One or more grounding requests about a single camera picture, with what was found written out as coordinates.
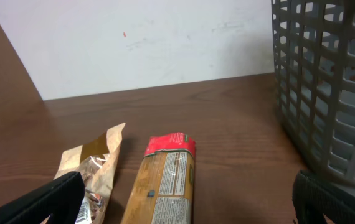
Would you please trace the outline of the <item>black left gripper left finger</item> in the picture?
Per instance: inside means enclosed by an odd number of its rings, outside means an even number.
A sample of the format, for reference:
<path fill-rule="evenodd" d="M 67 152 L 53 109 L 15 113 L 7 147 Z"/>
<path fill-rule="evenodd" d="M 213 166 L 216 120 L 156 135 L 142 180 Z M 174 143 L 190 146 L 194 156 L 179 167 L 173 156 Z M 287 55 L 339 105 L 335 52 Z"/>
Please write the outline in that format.
<path fill-rule="evenodd" d="M 0 207 L 0 224 L 74 224 L 84 195 L 81 173 L 68 172 Z"/>

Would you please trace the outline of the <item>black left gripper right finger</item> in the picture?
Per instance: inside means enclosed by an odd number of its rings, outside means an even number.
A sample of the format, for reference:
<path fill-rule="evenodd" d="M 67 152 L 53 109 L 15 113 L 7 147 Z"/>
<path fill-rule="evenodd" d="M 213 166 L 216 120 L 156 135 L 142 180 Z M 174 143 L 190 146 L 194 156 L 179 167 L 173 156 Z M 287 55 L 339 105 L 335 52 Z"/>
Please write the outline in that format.
<path fill-rule="evenodd" d="M 299 224 L 355 224 L 355 197 L 307 170 L 295 177 L 292 202 Z"/>

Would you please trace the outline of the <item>long orange biscuit pack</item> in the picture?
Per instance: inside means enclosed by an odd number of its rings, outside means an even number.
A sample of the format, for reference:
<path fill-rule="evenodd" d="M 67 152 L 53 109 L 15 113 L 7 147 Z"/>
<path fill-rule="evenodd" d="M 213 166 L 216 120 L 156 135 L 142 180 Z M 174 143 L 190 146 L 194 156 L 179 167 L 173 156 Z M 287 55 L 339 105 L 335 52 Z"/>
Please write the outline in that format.
<path fill-rule="evenodd" d="M 184 133 L 153 136 L 126 204 L 124 224 L 190 224 L 196 143 Z"/>

